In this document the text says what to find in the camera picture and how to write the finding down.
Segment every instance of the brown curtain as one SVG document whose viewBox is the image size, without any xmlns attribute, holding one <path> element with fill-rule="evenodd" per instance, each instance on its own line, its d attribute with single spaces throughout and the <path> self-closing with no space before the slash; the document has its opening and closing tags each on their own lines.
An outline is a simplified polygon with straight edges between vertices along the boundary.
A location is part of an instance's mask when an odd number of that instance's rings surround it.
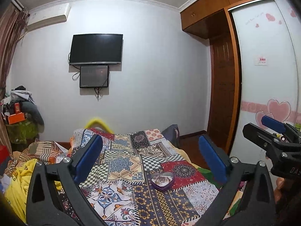
<svg viewBox="0 0 301 226">
<path fill-rule="evenodd" d="M 21 12 L 11 3 L 0 19 L 0 99 L 4 98 L 6 78 L 16 49 L 21 31 L 26 26 L 28 10 Z M 0 143 L 7 146 L 10 153 L 11 144 L 2 116 L 0 118 Z"/>
</svg>

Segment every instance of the air conditioner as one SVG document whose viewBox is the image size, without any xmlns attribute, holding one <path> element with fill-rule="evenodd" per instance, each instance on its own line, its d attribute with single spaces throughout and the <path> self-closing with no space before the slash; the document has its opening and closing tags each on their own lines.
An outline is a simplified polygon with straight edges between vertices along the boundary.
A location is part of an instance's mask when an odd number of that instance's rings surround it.
<svg viewBox="0 0 301 226">
<path fill-rule="evenodd" d="M 33 31 L 48 25 L 66 22 L 70 12 L 70 4 L 65 3 L 49 7 L 29 16 L 27 30 Z"/>
</svg>

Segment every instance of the blue gripper pad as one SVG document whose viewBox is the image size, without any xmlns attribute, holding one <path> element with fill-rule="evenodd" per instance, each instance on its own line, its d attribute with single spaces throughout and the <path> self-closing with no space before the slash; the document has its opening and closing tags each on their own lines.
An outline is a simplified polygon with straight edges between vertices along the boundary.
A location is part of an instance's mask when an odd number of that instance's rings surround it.
<svg viewBox="0 0 301 226">
<path fill-rule="evenodd" d="M 285 133 L 286 131 L 282 122 L 276 121 L 275 119 L 270 118 L 266 115 L 261 118 L 261 123 L 262 125 L 274 130 L 277 133 Z"/>
<path fill-rule="evenodd" d="M 199 138 L 199 150 L 202 156 L 204 157 L 207 165 L 209 166 L 216 181 L 225 184 L 227 182 L 226 165 L 219 158 L 219 155 L 216 153 L 214 148 L 204 136 L 201 136 Z"/>
<path fill-rule="evenodd" d="M 90 145 L 89 149 L 85 152 L 78 165 L 76 166 L 76 175 L 73 179 L 76 184 L 80 184 L 87 179 L 95 161 L 99 157 L 102 146 L 102 137 L 97 135 L 93 143 Z"/>
</svg>

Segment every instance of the television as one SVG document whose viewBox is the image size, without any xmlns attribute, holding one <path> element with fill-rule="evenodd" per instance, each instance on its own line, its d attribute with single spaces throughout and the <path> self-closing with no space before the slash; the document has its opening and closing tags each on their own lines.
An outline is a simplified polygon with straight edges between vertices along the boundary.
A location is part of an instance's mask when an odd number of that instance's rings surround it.
<svg viewBox="0 0 301 226">
<path fill-rule="evenodd" d="M 121 63 L 122 34 L 73 35 L 69 64 Z"/>
<path fill-rule="evenodd" d="M 97 88 L 109 86 L 108 65 L 81 65 L 79 74 L 80 88 Z"/>
</svg>

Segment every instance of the pink stripe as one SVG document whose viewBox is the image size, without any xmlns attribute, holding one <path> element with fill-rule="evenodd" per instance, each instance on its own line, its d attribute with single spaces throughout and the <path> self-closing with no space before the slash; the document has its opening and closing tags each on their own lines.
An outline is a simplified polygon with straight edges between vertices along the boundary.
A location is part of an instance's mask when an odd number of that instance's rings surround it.
<svg viewBox="0 0 301 226">
<path fill-rule="evenodd" d="M 247 111 L 251 113 L 257 113 L 259 111 L 263 111 L 263 113 L 268 114 L 268 107 L 266 105 L 252 103 L 252 102 L 246 102 L 242 101 L 240 105 L 240 110 Z M 296 111 L 291 111 L 289 117 L 286 119 L 286 121 L 289 122 L 295 122 L 296 117 Z M 297 123 L 301 123 L 301 113 L 297 113 Z"/>
</svg>

